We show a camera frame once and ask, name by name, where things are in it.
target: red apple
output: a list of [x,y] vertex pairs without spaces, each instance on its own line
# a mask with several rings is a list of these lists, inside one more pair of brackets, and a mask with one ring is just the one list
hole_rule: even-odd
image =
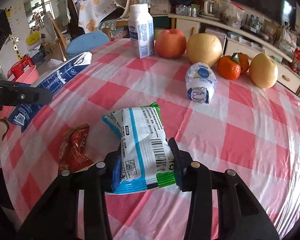
[[182,31],[177,29],[163,30],[155,42],[155,50],[160,57],[181,57],[186,51],[187,40]]

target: pink bucket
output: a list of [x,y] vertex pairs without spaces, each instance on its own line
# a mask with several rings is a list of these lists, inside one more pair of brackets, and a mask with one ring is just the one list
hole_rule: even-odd
[[[38,78],[39,73],[37,71],[37,66],[34,65],[28,68],[17,80],[16,82],[25,83],[25,84],[33,84]],[[11,111],[13,110],[14,106],[3,106],[2,110],[0,111],[0,119],[4,117],[9,117]]]

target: metal screw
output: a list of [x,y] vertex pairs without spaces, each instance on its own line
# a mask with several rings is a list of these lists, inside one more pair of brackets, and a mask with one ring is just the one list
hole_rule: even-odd
[[230,176],[236,175],[235,171],[232,170],[232,169],[227,170],[227,173],[228,173]]
[[200,167],[200,163],[199,162],[191,162],[191,166],[193,168],[199,168]]
[[104,168],[106,166],[106,164],[104,162],[98,162],[96,164],[96,166],[97,166],[97,168],[102,169],[102,168]]
[[69,170],[63,170],[63,171],[61,171],[61,175],[64,176],[64,177],[68,176],[69,174],[70,174]]

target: blue plastic stool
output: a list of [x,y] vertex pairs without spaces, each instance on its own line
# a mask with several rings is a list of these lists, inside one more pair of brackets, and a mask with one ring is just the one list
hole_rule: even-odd
[[94,31],[75,38],[68,45],[66,52],[69,58],[72,58],[80,53],[93,50],[107,42],[109,42],[109,38],[105,33],[102,31]]

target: red and white tablecloth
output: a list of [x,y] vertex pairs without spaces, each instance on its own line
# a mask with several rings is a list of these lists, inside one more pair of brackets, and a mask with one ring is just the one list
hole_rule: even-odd
[[[138,59],[130,41],[92,51],[92,64],[55,95],[24,133],[11,126],[1,149],[15,210],[24,220],[55,179],[62,134],[90,125],[85,154],[101,161],[119,139],[101,120],[110,111],[157,102],[167,138],[209,169],[234,169],[262,204],[280,237],[300,216],[300,99],[276,83],[263,90],[248,74],[218,79],[210,104],[187,98],[187,57]],[[213,233],[217,237],[217,198]],[[176,185],[130,195],[106,195],[114,239],[183,239],[190,193]],[[79,221],[82,236],[82,217]]]

